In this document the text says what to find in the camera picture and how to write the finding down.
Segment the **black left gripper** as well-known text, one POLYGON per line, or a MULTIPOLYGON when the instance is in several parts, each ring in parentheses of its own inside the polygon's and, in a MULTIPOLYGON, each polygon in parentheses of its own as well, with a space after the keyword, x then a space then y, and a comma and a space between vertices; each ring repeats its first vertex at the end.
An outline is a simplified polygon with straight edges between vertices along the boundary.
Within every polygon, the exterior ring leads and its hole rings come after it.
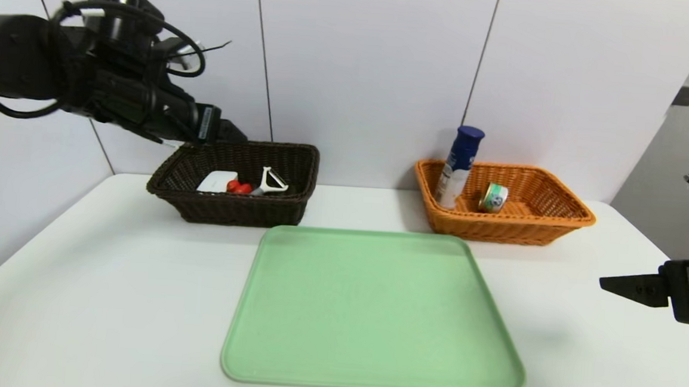
POLYGON ((150 132, 175 142, 209 144, 217 140, 247 142, 247 136, 231 121, 220 119, 221 110, 198 103, 181 88, 155 89, 152 96, 150 132))

